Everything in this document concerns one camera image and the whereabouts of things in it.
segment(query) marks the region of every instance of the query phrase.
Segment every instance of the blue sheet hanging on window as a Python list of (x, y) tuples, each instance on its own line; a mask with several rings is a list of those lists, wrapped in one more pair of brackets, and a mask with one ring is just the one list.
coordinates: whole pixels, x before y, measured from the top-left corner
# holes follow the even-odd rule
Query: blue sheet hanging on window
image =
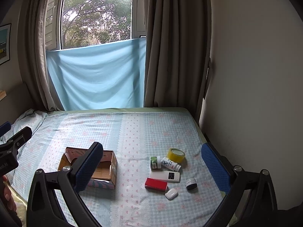
[(145, 38), (47, 51), (65, 110), (143, 107)]

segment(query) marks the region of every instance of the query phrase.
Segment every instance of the mattress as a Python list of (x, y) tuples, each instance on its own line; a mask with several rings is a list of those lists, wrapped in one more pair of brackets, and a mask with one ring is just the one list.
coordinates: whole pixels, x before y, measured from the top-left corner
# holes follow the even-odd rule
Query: mattress
[[(117, 182), (114, 190), (88, 186), (80, 196), (102, 226), (203, 226), (222, 201), (221, 193), (201, 158), (205, 138), (186, 109), (139, 108), (84, 111), (82, 113), (25, 113), (13, 125), (5, 142), (24, 126), (33, 137), (19, 153), (19, 167), (9, 173), (12, 187), (25, 199), (34, 172), (56, 171), (67, 146), (89, 148), (100, 142), (114, 150)], [(172, 201), (162, 192), (147, 190), (149, 156), (164, 157), (171, 147), (181, 149), (180, 183), (169, 183), (178, 190)], [(196, 190), (187, 191), (185, 181), (196, 178)], [(59, 203), (69, 223), (76, 225), (59, 191)]]

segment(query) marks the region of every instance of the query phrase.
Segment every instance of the framed picture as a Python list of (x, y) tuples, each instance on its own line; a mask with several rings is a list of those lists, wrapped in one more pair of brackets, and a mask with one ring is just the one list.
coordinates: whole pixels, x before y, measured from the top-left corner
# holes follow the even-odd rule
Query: framed picture
[(0, 65), (10, 60), (9, 57), (9, 36), (11, 34), (11, 25), (0, 26)]

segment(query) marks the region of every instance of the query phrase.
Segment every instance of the bottle cap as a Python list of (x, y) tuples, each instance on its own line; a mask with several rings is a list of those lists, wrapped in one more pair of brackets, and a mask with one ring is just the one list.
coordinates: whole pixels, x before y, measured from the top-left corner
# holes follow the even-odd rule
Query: bottle cap
[(175, 168), (175, 171), (178, 172), (180, 170), (180, 168), (181, 168), (181, 165), (177, 165)]
[(197, 181), (195, 178), (190, 178), (189, 180), (186, 181), (185, 183), (186, 189), (191, 190), (197, 187)]

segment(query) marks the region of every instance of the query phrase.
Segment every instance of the yellow tape roll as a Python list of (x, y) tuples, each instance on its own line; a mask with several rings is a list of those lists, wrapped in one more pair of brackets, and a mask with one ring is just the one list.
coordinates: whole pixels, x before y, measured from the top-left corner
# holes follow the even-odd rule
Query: yellow tape roll
[(177, 148), (170, 148), (166, 157), (174, 162), (181, 163), (185, 157), (185, 153)]

